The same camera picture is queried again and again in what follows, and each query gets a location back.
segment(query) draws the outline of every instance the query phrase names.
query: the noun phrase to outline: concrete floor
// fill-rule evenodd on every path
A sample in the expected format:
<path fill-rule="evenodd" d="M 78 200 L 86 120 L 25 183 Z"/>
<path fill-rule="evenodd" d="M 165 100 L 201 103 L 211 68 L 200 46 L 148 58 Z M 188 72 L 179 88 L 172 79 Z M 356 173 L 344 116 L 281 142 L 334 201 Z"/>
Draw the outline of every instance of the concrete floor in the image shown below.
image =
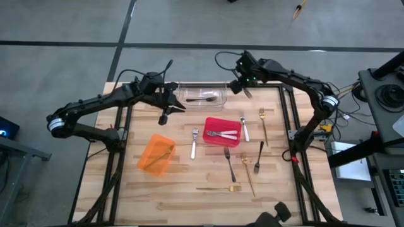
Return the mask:
<path fill-rule="evenodd" d="M 130 0 L 0 1 L 0 40 L 47 42 L 118 42 Z M 353 83 L 357 72 L 378 67 L 404 47 L 404 6 L 400 0 L 309 1 L 291 22 L 300 0 L 137 0 L 126 43 L 235 44 L 288 46 L 254 50 L 255 57 L 276 59 L 284 67 L 330 81 Z M 298 47 L 363 47 L 356 52 L 292 51 Z M 369 52 L 366 48 L 380 48 Z M 38 47 L 0 45 L 0 115 L 21 125 L 18 141 L 52 153 L 48 163 L 34 160 L 25 177 L 30 197 L 15 204 L 10 221 L 29 226 L 65 224 L 73 203 L 88 142 L 54 139 L 45 117 L 67 102 L 102 92 L 115 47 Z M 160 71 L 173 59 L 168 81 L 224 81 L 233 76 L 216 66 L 219 49 L 123 48 L 116 73 L 130 68 Z M 221 56 L 228 67 L 233 56 Z M 130 81 L 125 74 L 121 81 Z M 369 107 L 360 103 L 362 111 Z M 347 96 L 342 110 L 355 110 Z M 360 117 L 372 122 L 371 117 Z M 96 115 L 80 122 L 94 125 Z M 342 139 L 366 139 L 375 128 L 354 119 L 342 127 Z M 367 214 L 374 207 L 370 189 L 336 181 L 345 221 L 393 226 L 391 215 Z"/>

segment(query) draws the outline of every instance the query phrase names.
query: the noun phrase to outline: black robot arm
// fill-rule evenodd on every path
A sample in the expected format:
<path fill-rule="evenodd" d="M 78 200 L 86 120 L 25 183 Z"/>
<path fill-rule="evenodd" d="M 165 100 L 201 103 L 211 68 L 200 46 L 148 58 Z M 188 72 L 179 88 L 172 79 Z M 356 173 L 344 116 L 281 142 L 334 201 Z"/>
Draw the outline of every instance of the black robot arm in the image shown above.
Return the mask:
<path fill-rule="evenodd" d="M 293 162 L 292 167 L 296 179 L 300 182 L 301 186 L 305 188 L 325 220 L 327 220 L 327 222 L 339 222 L 307 183 L 296 158 L 298 151 L 306 152 L 306 149 L 314 139 L 313 132 L 320 122 L 328 119 L 338 108 L 339 101 L 331 87 L 319 80 L 297 74 L 293 70 L 286 70 L 281 64 L 274 60 L 260 59 L 257 61 L 248 51 L 244 51 L 241 54 L 241 58 L 236 63 L 237 65 L 233 73 L 236 75 L 237 79 L 230 84 L 235 94 L 244 90 L 246 95 L 251 97 L 247 87 L 254 86 L 258 81 L 262 81 L 263 83 L 268 81 L 281 81 L 282 83 L 305 91 L 309 95 L 311 106 L 314 109 L 314 115 L 306 126 L 297 129 L 294 139 L 290 142 L 290 156 Z"/>
<path fill-rule="evenodd" d="M 163 92 L 156 92 L 158 88 L 160 90 L 163 88 Z M 173 94 L 176 88 L 176 83 L 164 84 L 161 75 L 148 73 L 141 81 L 135 78 L 133 82 L 114 89 L 108 95 L 97 95 L 94 98 L 67 104 L 47 116 L 47 128 L 54 137 L 79 136 L 89 141 L 99 140 L 106 145 L 108 151 L 119 152 L 123 149 L 123 143 L 116 129 L 97 129 L 77 123 L 78 119 L 107 108 L 128 107 L 144 102 L 162 109 L 158 123 L 164 125 L 169 114 L 184 112 L 179 108 L 185 109 Z"/>

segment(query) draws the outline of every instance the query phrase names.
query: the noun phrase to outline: wooden table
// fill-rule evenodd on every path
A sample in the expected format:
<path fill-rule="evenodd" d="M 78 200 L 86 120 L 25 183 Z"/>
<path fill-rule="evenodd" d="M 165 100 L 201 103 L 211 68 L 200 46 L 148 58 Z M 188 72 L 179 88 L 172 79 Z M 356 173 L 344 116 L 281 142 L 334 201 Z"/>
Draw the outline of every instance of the wooden table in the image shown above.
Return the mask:
<path fill-rule="evenodd" d="M 109 93 L 112 87 L 113 83 L 107 83 L 104 93 Z M 249 100 L 242 93 L 234 95 L 228 90 L 227 102 L 221 112 L 173 113 L 169 115 L 165 126 L 157 124 L 161 110 L 137 103 L 131 116 L 115 223 L 242 225 L 254 222 L 264 211 L 276 214 L 274 205 L 282 201 L 292 213 L 287 224 L 301 224 L 292 166 L 281 157 L 282 152 L 288 149 L 288 142 L 279 91 L 274 88 L 253 88 L 250 92 L 253 100 Z M 309 97 L 304 92 L 295 90 L 295 99 L 300 122 L 305 125 L 313 115 Z M 293 120 L 288 97 L 287 103 L 290 119 Z M 254 164 L 258 158 L 259 143 L 264 141 L 263 126 L 258 116 L 260 107 L 265 108 L 270 145 L 264 146 L 260 160 L 261 168 L 259 174 L 255 175 Z M 96 127 L 110 127 L 115 121 L 116 110 L 111 108 L 99 112 Z M 223 148 L 206 144 L 201 133 L 207 117 L 240 121 L 242 112 L 246 117 L 250 142 L 245 142 L 242 134 L 239 146 L 230 149 L 230 160 L 237 179 L 237 183 L 232 183 Z M 196 158 L 191 160 L 194 127 L 197 127 L 200 133 L 197 138 Z M 167 173 L 162 177 L 154 177 L 136 167 L 153 134 L 171 138 L 177 144 L 175 156 Z M 324 147 L 321 142 L 314 142 L 313 145 Z M 103 147 L 102 143 L 92 144 L 89 155 Z M 247 153 L 256 197 L 253 196 L 246 169 L 241 162 L 242 152 Z M 335 217 L 342 219 L 326 153 L 310 148 L 307 155 L 317 195 Z M 100 195 L 107 157 L 108 152 L 105 151 L 87 161 L 73 221 L 82 218 Z M 242 192 L 196 190 L 196 187 L 229 185 L 241 185 Z M 304 195 L 307 213 L 312 217 L 309 198 L 306 192 Z M 107 201 L 106 214 L 109 213 L 109 204 L 110 200 Z"/>

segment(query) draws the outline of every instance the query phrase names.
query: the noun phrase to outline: clear plastic container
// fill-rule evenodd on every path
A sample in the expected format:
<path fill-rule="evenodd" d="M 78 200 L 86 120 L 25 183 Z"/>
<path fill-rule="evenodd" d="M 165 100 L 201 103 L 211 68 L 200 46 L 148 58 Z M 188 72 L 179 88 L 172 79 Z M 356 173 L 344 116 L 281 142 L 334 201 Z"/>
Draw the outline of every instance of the clear plastic container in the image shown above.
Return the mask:
<path fill-rule="evenodd" d="M 219 112 L 227 100 L 226 83 L 179 83 L 177 99 L 187 112 Z"/>

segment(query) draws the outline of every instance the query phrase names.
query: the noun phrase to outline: orange plastic container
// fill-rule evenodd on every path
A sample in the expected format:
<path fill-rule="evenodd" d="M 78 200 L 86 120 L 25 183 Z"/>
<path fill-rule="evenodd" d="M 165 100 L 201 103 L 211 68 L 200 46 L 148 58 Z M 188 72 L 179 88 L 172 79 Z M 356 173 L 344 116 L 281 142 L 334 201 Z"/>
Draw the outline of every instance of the orange plastic container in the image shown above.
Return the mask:
<path fill-rule="evenodd" d="M 174 153 L 173 140 L 154 134 L 140 157 L 138 168 L 154 176 L 160 176 L 166 171 Z"/>

